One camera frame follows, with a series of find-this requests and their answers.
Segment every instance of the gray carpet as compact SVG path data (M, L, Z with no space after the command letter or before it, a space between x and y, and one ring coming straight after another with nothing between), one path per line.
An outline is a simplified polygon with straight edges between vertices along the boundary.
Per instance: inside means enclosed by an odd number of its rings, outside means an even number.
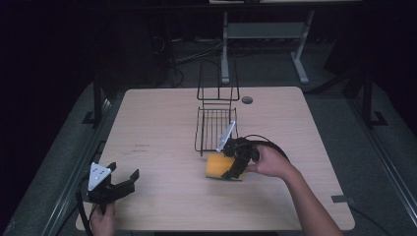
M182 42L175 46L177 58L208 47L206 44L192 47ZM256 49L252 47L251 50L246 51L249 55L235 54L240 86L295 86L309 90L333 77L332 73L323 70L328 53L331 51L331 44L306 46L302 61L311 80L308 85L302 85L297 79L289 56L289 51L293 48L293 43L268 44L266 47ZM219 56L207 56L204 59L218 63ZM178 65L178 69L184 75L181 87L197 86L200 64L201 61L195 61ZM205 72L209 77L215 77L217 69L218 67L212 63L205 62ZM165 83L161 87L168 88L170 83ZM344 83L341 83L320 95L306 95L340 186L356 208L368 214L392 235L417 235L417 228L387 177L379 152L371 141L369 133L378 136L414 196L417 196L415 185L417 140L394 111L387 95L378 87L374 89L373 108L383 113L388 126L376 127L373 131L369 131L363 125L355 108L355 104L360 103L361 96L347 100L341 95L343 87ZM124 91L120 90L111 100L111 106L105 112L104 120L95 130L92 125L82 124L86 113L92 111L92 86L86 88L33 179L12 219L11 230L6 235L41 235L48 221L55 220L50 219L55 206L64 206L63 213L70 213L75 205L74 198L69 198L66 203L57 201L60 200L62 190L71 176L77 180L89 169L84 165L82 170L74 171L74 166L80 156L93 157L93 152L100 141L107 139L123 94ZM356 226L346 232L346 235L384 235L369 219L355 211L353 216ZM75 228L76 217L77 211L65 223L60 235L84 235L84 232ZM59 218L56 224L59 226L62 221L63 218ZM117 235L132 234L153 235L153 232L117 232ZM279 232L279 235L301 235L301 233Z

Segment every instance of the hand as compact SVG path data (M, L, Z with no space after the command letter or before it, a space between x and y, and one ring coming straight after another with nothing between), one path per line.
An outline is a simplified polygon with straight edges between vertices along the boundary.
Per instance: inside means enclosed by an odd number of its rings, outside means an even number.
M260 160L255 164L249 164L245 171L256 172L270 177L285 177L296 170L296 168L278 151L272 147L257 146L260 152Z
M91 231L94 236L113 236L116 232L116 204L106 206L105 214L99 206L94 208L91 215Z

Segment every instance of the light wood tabletop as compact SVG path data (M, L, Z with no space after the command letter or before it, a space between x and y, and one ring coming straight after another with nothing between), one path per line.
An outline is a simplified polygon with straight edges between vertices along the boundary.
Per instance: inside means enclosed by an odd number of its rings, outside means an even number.
M279 145L303 173L342 230L354 227L304 95L298 88L240 88L252 104L236 107L240 137L261 135ZM195 151L196 88L126 92L99 164L117 163L112 183L137 169L136 192L117 201L117 228L138 231L300 230L282 180L245 173L243 181L206 178L207 153ZM80 220L77 227L83 229Z

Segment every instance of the yellow object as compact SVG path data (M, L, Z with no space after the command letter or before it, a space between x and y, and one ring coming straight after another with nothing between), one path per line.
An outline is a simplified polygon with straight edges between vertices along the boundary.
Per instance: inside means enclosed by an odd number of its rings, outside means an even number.
M210 153L206 166L206 177L221 179L221 175L230 169L233 162L234 158L224 156L223 153ZM231 180L243 180L243 174L239 178Z

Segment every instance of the dish rack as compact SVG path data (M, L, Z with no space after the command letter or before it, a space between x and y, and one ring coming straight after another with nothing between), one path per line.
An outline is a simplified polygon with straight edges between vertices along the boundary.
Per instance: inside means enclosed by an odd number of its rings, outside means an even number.
M204 151L215 151L219 144L219 137L227 129L230 121L237 121L236 107L232 102L240 99L239 84L234 64L234 78L230 78L227 85L221 82L220 73L217 77L208 80L204 74L204 63L200 66L197 100L202 102L197 113L197 131L195 150L203 156ZM231 137L238 137L237 125Z

